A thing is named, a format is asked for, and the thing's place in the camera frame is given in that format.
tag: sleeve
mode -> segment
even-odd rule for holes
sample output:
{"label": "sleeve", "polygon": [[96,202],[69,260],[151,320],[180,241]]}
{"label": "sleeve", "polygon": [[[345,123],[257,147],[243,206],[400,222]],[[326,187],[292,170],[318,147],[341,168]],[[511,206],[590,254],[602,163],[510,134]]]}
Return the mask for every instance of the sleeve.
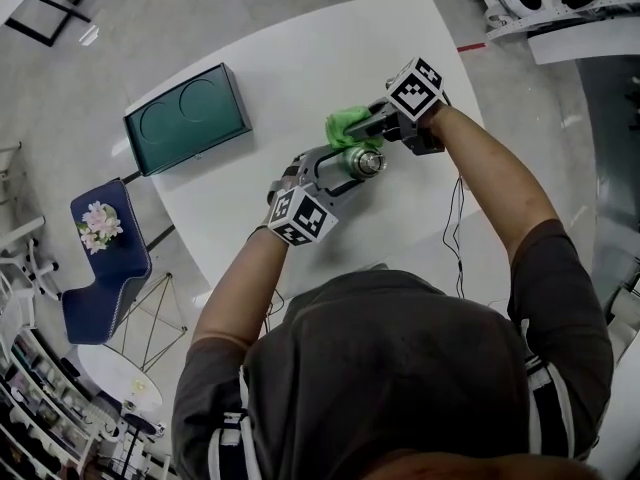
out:
{"label": "sleeve", "polygon": [[560,221],[545,221],[529,233],[511,278],[509,317],[518,328],[529,319],[529,348],[564,379],[575,455],[585,455],[597,439],[611,394],[613,353],[591,279]]}
{"label": "sleeve", "polygon": [[238,372],[246,350],[229,340],[208,338],[189,352],[178,382],[171,420],[173,457],[183,480],[209,478],[207,450],[225,411],[239,408]]}

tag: blue chair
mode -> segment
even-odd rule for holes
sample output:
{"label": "blue chair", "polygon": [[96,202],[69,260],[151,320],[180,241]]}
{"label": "blue chair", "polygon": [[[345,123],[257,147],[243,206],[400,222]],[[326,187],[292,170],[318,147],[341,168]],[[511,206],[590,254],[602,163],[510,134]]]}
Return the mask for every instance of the blue chair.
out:
{"label": "blue chair", "polygon": [[149,251],[175,229],[169,227],[145,245],[126,188],[126,183],[139,176],[140,173],[134,173],[124,180],[110,181],[71,203],[75,222],[82,222],[89,204],[96,201],[108,204],[115,209],[123,229],[123,233],[109,242],[106,250],[90,254],[85,249],[96,277],[93,284],[62,294],[67,337],[74,345],[100,345],[111,339],[151,276]]}

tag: green tray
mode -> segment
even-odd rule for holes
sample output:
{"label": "green tray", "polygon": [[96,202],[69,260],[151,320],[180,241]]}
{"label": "green tray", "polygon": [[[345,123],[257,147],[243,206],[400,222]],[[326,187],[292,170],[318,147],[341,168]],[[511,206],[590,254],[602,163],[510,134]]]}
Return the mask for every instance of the green tray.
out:
{"label": "green tray", "polygon": [[251,130],[233,72],[219,64],[124,117],[138,169],[162,172]]}

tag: pink flowers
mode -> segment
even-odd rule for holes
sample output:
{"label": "pink flowers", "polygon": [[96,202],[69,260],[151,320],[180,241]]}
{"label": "pink flowers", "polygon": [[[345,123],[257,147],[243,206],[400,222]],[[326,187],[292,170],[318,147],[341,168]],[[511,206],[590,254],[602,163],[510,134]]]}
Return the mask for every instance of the pink flowers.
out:
{"label": "pink flowers", "polygon": [[106,249],[107,243],[123,232],[116,211],[100,201],[89,205],[89,211],[82,215],[82,222],[76,222],[76,227],[91,254]]}

